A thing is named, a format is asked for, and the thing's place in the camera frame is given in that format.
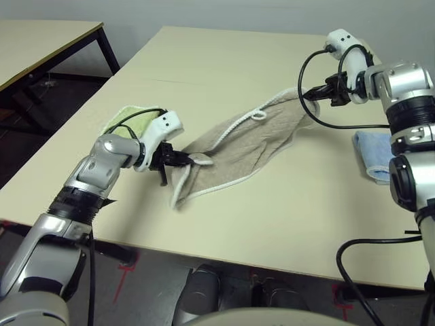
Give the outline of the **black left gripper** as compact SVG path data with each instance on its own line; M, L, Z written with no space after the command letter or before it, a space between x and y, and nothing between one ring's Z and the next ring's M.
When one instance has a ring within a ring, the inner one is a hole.
M194 161L188 153L182 151L174 151L170 143L161 143L152 156L149 165L150 171L157 171L160 175L160 185L167 186L166 166L182 167L193 164Z

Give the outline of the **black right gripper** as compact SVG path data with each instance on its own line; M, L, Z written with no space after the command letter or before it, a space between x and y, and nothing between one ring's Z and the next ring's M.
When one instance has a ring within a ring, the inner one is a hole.
M325 79L326 86L316 86L304 93L304 98L308 101L322 101L330 99L332 107L341 107L349 104L351 99L346 91L343 82L347 81L347 74L339 77L338 73Z

